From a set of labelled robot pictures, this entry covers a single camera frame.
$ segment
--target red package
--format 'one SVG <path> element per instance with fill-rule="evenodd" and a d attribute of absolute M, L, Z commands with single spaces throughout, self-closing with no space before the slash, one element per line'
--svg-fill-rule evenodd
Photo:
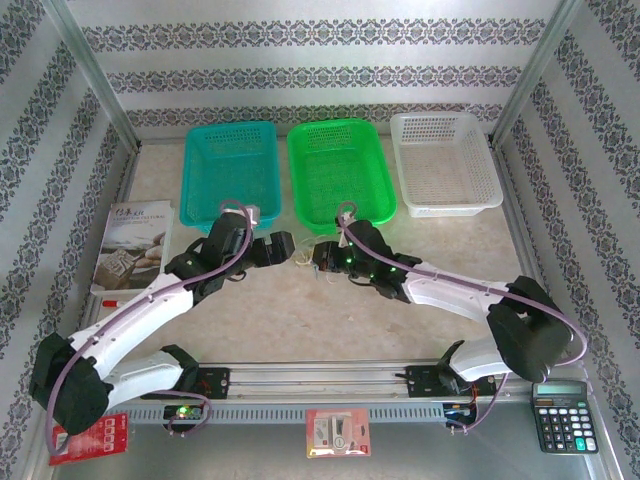
<path fill-rule="evenodd" d="M 53 429 L 53 443 L 60 448 L 67 438 L 61 426 Z M 62 455 L 49 459 L 49 465 L 81 462 L 89 458 L 106 457 L 127 451 L 129 441 L 129 417 L 118 413 L 102 417 L 89 430 L 71 437 Z"/>
<path fill-rule="evenodd" d="M 307 457 L 371 455 L 366 408 L 307 410 Z"/>

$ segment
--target book cover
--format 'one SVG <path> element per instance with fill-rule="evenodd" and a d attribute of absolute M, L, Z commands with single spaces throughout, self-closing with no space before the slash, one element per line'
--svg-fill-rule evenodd
<path fill-rule="evenodd" d="M 148 287 L 168 261 L 172 224 L 169 200 L 113 204 L 91 292 L 137 294 Z"/>

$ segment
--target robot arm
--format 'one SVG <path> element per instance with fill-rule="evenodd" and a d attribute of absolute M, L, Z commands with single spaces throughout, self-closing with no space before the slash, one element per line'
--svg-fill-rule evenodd
<path fill-rule="evenodd" d="M 491 288 L 507 290 L 559 310 L 535 280 L 520 276 L 512 283 L 486 282 L 438 272 L 419 258 L 393 253 L 367 220 L 349 224 L 349 230 L 378 255 L 408 267 L 435 271 L 435 277 L 427 278 L 389 266 L 344 241 L 343 247 L 338 242 L 316 245 L 313 261 L 321 271 L 346 273 L 352 280 L 367 278 L 389 299 L 433 305 L 488 324 L 491 336 L 456 342 L 440 360 L 440 381 L 452 392 L 466 390 L 469 382 L 480 377 L 511 371 L 525 380 L 543 382 L 571 342 L 572 332 L 560 320 L 489 292 Z M 487 291 L 441 281 L 439 274 L 486 286 Z"/>
<path fill-rule="evenodd" d="M 248 212 L 252 217 L 256 215 L 255 209 L 249 208 Z M 151 301 L 141 302 L 126 314 L 106 338 L 90 345 L 73 365 L 58 394 L 53 417 L 67 433 L 76 435 L 91 427 L 106 410 L 131 398 L 156 390 L 190 390 L 198 362 L 176 345 L 163 347 L 145 359 L 121 360 L 162 325 L 222 288 L 225 279 L 244 274 L 250 267 L 283 263 L 293 254 L 293 238 L 288 232 L 271 234 L 268 244 L 264 239 L 252 239 L 240 260 L 219 275 L 175 288 L 154 300 L 154 293 L 226 264 L 239 254 L 245 235 L 252 233 L 247 232 L 244 214 L 235 210 L 223 212 L 207 238 L 197 240 L 185 253 L 173 258 L 165 272 L 127 305 L 68 339 L 57 333 L 46 337 L 38 347 L 29 386 L 31 396 L 46 409 L 53 385 L 71 357 L 87 341 L 97 340 L 98 330 L 121 315 L 123 309 L 145 298 Z"/>

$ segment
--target product package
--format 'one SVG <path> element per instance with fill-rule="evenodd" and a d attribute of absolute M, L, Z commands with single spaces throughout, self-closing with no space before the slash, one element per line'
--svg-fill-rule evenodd
<path fill-rule="evenodd" d="M 307 457 L 371 455 L 366 408 L 307 410 Z"/>
<path fill-rule="evenodd" d="M 67 439 L 61 426 L 53 429 L 56 449 Z M 64 465 L 90 458 L 106 457 L 127 451 L 129 440 L 129 419 L 126 413 L 102 417 L 89 430 L 71 437 L 61 455 L 50 457 L 49 465 Z"/>
<path fill-rule="evenodd" d="M 169 200 L 111 205 L 91 293 L 119 299 L 147 288 L 164 271 L 172 226 Z"/>

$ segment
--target calculator display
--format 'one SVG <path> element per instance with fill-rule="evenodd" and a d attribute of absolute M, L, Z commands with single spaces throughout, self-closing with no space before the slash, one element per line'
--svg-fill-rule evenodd
<path fill-rule="evenodd" d="M 558 385 L 541 384 L 538 385 L 538 395 L 580 395 L 582 387 L 580 385 Z"/>

